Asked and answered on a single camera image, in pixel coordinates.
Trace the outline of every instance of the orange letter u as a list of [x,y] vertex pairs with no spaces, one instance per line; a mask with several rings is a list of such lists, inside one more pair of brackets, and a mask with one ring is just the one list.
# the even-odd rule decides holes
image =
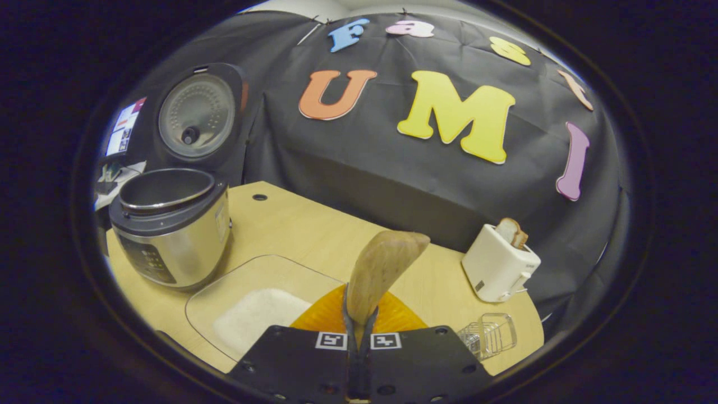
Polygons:
[[320,70],[309,77],[309,85],[299,100],[299,112],[307,118],[330,121],[346,115],[356,105],[366,82],[376,77],[372,70],[352,70],[347,73],[349,84],[342,98],[332,105],[322,103],[322,95],[332,79],[339,77],[336,70]]

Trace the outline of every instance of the wire rack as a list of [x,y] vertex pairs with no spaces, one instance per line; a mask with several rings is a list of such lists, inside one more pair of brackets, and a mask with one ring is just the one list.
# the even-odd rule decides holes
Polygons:
[[516,329],[506,313],[486,313],[457,334],[480,361],[516,346]]

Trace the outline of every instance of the yellow letter m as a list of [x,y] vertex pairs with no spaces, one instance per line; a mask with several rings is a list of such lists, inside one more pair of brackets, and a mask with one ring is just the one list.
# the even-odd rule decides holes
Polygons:
[[443,143],[449,144],[473,121],[471,132],[461,139],[461,148],[496,164],[506,161],[503,135],[508,109],[516,103],[511,94],[500,88],[481,86],[461,101],[445,74],[418,70],[411,77],[418,86],[409,116],[397,125],[400,133],[421,139],[430,138],[434,130],[429,126],[429,117],[434,111],[439,136]]

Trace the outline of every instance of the rice cooker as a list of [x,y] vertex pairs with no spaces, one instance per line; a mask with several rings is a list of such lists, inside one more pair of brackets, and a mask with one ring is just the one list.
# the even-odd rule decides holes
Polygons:
[[145,278],[197,288],[216,272],[231,219],[227,181],[210,170],[236,145],[247,90],[238,66],[210,63],[148,97],[155,107],[144,133],[153,136],[160,169],[128,180],[109,207],[125,255]]
[[109,208],[127,259],[145,278],[195,288],[211,278],[229,239],[227,183],[205,171],[170,168],[138,175]]

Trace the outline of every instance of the light wood tabletop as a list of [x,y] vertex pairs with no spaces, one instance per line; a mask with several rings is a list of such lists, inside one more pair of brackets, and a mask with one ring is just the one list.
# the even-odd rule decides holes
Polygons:
[[[252,198],[255,194],[267,199],[257,201]],[[216,278],[244,263],[247,267],[258,265],[260,261],[253,258],[277,255],[287,260],[272,261],[278,266],[275,270],[287,270],[281,266],[293,261],[345,283],[361,249],[385,229],[265,182],[231,188],[229,212],[232,234]],[[112,229],[107,232],[107,242],[115,280],[148,326],[167,333],[221,372],[229,372],[236,361],[210,344],[187,320],[185,305],[196,291],[180,292],[145,279],[125,257]],[[485,313],[510,315],[516,328],[516,346],[481,362],[487,372],[496,375],[544,344],[541,319],[528,293],[519,293],[504,303],[479,300],[462,269],[463,256],[430,244],[390,291],[429,326],[445,325],[459,331]],[[301,289],[311,289],[312,284],[295,283],[297,291],[293,293],[311,295],[311,291]]]

